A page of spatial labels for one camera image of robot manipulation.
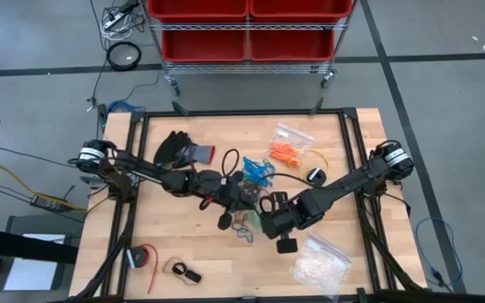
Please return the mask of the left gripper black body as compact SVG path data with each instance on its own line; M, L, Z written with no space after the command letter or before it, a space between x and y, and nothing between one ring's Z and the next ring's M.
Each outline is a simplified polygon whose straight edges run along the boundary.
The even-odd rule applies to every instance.
M204 170L196 174L191 183L191 193L211 203L217 203L228 211L243 210L238 186L242 180L243 173L240 171L222 177L217 171Z

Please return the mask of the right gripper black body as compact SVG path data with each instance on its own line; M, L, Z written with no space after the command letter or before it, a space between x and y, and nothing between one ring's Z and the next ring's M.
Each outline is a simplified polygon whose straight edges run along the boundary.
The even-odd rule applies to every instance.
M261 214L262 231L269 239L289 234L294 228L306 229L309 225L311 225L311 219L304 217L293 205L287 205L281 210L265 211Z

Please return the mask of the clear zip bag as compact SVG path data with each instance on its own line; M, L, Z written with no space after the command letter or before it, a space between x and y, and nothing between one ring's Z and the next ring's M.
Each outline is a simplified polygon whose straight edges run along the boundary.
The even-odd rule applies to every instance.
M233 213L230 231L238 240L249 245L265 242L260 213L256 210L237 210Z
M299 151L299 159L302 159L305 154L312 148L314 143L314 137L308 135L303 131L289 127L288 125L278 123L271 137L269 151L273 142L289 143Z

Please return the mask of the stack of clear zip bags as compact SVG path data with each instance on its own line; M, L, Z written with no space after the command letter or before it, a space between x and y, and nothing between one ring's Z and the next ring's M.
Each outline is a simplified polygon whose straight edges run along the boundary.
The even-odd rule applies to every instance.
M290 273L297 282L338 303L351 263L348 252L310 232Z

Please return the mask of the dark rubber bands pile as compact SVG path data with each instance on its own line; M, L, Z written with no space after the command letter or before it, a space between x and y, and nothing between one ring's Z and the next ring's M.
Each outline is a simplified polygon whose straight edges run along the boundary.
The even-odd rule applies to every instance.
M259 184L253 183L250 180L244 179L238 184L240 188L240 195L244 201L247 201L251 204L258 203L258 200L261 197L262 188Z

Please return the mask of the blue rubber bands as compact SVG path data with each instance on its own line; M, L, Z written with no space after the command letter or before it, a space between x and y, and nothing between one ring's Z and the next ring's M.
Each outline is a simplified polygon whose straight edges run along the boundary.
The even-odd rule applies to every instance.
M275 173L275 166L268 159L264 159L262 162L255 162L244 157L243 162L242 172L246 180L256 183L261 187L273 186L269 180L269 174Z

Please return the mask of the black bundle with green edge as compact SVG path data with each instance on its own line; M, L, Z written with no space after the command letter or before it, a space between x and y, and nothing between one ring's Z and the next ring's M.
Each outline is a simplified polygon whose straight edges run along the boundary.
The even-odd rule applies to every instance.
M153 163L168 169L179 169L196 162L209 164L209 148L192 142L186 132L171 131L157 149Z

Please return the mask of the small black box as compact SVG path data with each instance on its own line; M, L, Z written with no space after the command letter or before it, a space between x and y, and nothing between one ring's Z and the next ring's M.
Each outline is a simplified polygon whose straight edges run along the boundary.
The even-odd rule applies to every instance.
M108 110L105 104L98 104L97 107L97 125L101 129L102 132L104 132L106 124L107 124L107 118L108 118Z

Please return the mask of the black round magnifier lamp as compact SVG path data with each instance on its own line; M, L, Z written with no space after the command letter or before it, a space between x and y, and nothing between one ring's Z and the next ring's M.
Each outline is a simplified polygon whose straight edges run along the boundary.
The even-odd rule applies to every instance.
M116 72L136 69L141 58L141 48L130 41L116 42L106 51L106 61Z

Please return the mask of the white power strip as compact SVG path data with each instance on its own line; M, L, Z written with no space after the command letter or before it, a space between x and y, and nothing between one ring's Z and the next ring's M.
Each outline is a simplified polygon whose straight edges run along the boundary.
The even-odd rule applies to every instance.
M111 27L113 27L115 24L117 24L118 22L120 22L123 18L125 17L125 15L123 13L111 13L111 12L108 12L105 16L104 16L104 21L103 21L103 29L110 29Z

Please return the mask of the grey cart with white sheet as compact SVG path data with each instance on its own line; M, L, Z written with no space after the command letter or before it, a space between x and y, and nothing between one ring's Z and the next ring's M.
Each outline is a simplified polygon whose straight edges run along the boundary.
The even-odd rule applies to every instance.
M77 246L83 217L11 216L5 231L18 236ZM68 297L74 266L25 258L2 258L0 303L46 303Z

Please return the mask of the black beam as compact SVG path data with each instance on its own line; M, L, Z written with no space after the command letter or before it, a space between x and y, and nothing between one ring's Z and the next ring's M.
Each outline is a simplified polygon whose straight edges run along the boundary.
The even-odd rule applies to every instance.
M74 264L76 247L0 231L0 256Z

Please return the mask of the black aluminium table frame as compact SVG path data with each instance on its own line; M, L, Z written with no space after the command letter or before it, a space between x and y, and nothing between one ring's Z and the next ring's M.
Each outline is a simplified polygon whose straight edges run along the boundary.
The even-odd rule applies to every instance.
M173 116L175 113L154 113L148 120L147 138L140 148L142 123L136 123L135 133L130 135L131 114L110 115L103 139L125 148L132 140L134 154L143 150L148 161L162 140L171 130L187 131L200 145L216 146L216 154L210 166L196 168L220 170L222 154L237 148L241 157L262 160L268 150L271 137L278 123L305 131L315 137L314 148L327 155L330 170L328 180L334 180L349 172L347 154L342 136L340 110L323 110L310 116L302 110L295 114L287 110L281 114L254 112L195 114L190 117ZM378 109L357 109L362 139L367 152L386 140ZM354 161L361 164L354 126L346 115L346 127ZM136 223L131 246L152 244L159 256L158 272L151 293L147 293L154 268L154 252L143 268L128 268L125 283L125 299L180 299L216 297L258 297L320 295L319 291L299 284L293 279L290 268L298 255L278 254L276 240L269 240L258 228L252 226L254 242L238 238L234 230L217 228L222 208L211 205L198 210L200 199L178 199L165 193L154 183L144 182L139 188ZM424 271L418 256L413 232L405 206L390 197L381 199L381 215L390 252L402 269L419 285L426 286ZM85 221L79 245L77 263L72 277L69 295L82 291L104 261L115 212L115 202L106 200L91 211ZM354 196L348 195L334 203L324 219L304 230L295 230L291 236L304 248L308 231L318 234L351 256L351 266L341 289L341 294L351 295L357 288L371 292L370 272L356 211ZM203 282L186 285L172 274L164 273L164 264L173 257L181 258L193 270L203 275Z

